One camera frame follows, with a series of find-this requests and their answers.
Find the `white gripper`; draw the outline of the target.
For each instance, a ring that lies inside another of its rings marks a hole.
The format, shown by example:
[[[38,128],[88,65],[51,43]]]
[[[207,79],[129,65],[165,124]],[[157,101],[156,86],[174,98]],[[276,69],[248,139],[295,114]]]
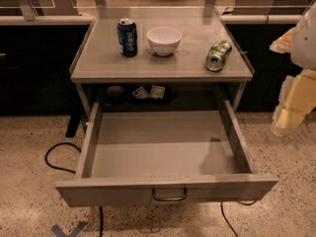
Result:
[[[294,28],[274,40],[270,50],[291,53]],[[316,108],[316,71],[303,69],[296,77],[287,75],[282,82],[278,105],[273,115],[272,131],[277,136],[288,135],[299,127]]]

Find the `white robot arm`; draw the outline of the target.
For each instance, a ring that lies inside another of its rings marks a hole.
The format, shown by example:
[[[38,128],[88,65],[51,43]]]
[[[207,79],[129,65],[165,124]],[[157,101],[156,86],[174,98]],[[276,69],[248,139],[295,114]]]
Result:
[[[289,52],[291,62],[302,68],[299,75],[286,76],[279,91],[272,131],[285,136],[316,108],[316,3],[294,28],[271,44],[270,50]]]

